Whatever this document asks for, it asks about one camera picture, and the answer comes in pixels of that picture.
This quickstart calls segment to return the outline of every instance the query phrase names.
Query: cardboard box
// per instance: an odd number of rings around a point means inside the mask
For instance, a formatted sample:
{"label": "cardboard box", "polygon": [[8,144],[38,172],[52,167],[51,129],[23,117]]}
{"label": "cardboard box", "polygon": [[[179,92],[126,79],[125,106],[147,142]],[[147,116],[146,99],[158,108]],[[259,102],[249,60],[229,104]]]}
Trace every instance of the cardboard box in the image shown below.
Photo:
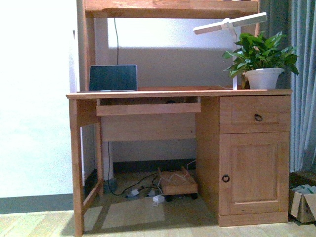
{"label": "cardboard box", "polygon": [[289,190],[289,212],[299,222],[316,221],[316,193],[305,192],[307,189]]}

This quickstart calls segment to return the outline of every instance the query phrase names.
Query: gray baseboard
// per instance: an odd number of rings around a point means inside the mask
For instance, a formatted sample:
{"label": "gray baseboard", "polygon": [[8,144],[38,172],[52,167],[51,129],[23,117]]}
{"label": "gray baseboard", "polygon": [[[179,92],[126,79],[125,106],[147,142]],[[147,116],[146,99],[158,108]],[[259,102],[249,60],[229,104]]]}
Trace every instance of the gray baseboard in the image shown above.
{"label": "gray baseboard", "polygon": [[[157,171],[160,168],[164,170],[181,170],[181,167],[187,167],[187,164],[195,159],[167,159],[167,160],[144,160],[144,161],[127,161],[114,162],[113,169],[115,172],[147,172]],[[190,164],[189,169],[195,169],[195,162]]]}
{"label": "gray baseboard", "polygon": [[73,209],[73,194],[0,198],[0,214]]}

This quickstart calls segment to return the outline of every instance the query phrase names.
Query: drawer handle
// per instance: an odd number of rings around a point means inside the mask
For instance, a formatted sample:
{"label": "drawer handle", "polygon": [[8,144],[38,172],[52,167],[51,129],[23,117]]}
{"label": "drawer handle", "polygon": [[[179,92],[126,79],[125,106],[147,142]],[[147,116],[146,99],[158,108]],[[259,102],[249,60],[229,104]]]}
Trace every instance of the drawer handle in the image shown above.
{"label": "drawer handle", "polygon": [[224,183],[229,182],[230,181],[229,175],[228,174],[224,174],[223,177],[222,177],[222,180],[223,180]]}
{"label": "drawer handle", "polygon": [[263,118],[261,115],[255,114],[255,120],[257,120],[258,122],[261,122]]}

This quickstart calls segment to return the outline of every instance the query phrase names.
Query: laptop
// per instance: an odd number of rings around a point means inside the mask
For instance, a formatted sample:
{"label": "laptop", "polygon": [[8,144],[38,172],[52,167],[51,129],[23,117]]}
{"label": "laptop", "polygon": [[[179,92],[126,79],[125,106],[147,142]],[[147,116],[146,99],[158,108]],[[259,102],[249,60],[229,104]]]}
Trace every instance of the laptop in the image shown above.
{"label": "laptop", "polygon": [[137,65],[91,66],[89,91],[137,91]]}

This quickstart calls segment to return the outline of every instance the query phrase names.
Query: curtain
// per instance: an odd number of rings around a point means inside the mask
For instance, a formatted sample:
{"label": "curtain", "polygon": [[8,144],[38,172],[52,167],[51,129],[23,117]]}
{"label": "curtain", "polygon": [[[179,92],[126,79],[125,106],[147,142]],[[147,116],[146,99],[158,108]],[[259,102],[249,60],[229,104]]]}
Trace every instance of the curtain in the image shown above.
{"label": "curtain", "polygon": [[299,75],[291,74],[290,171],[316,172],[316,0],[290,1],[291,44]]}
{"label": "curtain", "polygon": [[[289,31],[289,2],[290,0],[261,0],[260,12],[267,13],[267,21],[260,24],[260,31],[266,38],[281,32],[288,37],[283,38],[280,48],[286,48],[290,44]],[[289,89],[291,87],[290,72],[280,75],[277,80],[277,89]]]}

